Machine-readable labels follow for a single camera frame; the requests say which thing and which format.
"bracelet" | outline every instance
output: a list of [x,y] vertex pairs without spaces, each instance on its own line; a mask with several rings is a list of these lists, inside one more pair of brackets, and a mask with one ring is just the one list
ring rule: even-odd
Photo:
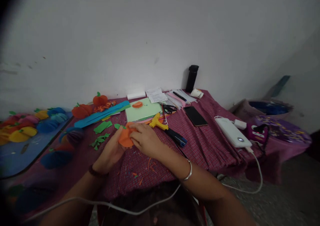
[[90,173],[92,176],[95,176],[95,177],[97,177],[97,178],[104,178],[104,177],[107,177],[107,176],[109,175],[109,173],[107,173],[107,174],[98,173],[97,171],[95,171],[95,170],[92,168],[92,166],[93,166],[93,164],[91,164],[91,165],[89,166],[89,169],[88,169],[89,173]]
[[189,175],[183,180],[183,181],[187,181],[189,179],[189,177],[191,176],[192,174],[192,164],[191,164],[191,161],[189,159],[187,159],[188,162],[190,163],[190,172],[189,172]]

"floor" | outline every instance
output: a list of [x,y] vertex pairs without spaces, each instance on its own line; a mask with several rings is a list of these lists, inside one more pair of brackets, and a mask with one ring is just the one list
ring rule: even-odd
[[[258,184],[227,177],[224,184],[247,191]],[[320,163],[307,154],[301,154],[282,166],[282,185],[264,184],[258,194],[245,194],[232,190],[259,226],[313,226],[320,222]],[[97,225],[96,213],[91,226]]]

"blue tray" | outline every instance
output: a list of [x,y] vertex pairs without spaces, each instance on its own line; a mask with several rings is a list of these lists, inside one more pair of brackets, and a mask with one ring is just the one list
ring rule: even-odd
[[[66,115],[69,119],[72,118],[71,112],[67,112]],[[60,130],[67,125],[69,119],[61,123],[53,132],[38,133],[28,141],[22,143],[10,142],[0,146],[0,178],[12,177],[32,164],[54,137],[60,134]],[[27,149],[21,154],[23,147],[27,144],[29,144]]]

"black water bottle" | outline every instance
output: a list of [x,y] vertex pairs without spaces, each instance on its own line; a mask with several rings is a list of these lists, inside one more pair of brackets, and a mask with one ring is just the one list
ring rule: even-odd
[[198,73],[199,66],[197,65],[191,65],[189,67],[189,76],[186,86],[186,92],[192,92],[194,83],[196,81],[197,73]]

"black phone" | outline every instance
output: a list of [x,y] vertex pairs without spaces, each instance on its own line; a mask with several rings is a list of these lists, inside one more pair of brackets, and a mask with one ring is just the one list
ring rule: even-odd
[[184,110],[195,127],[208,125],[207,121],[194,107],[185,107]]

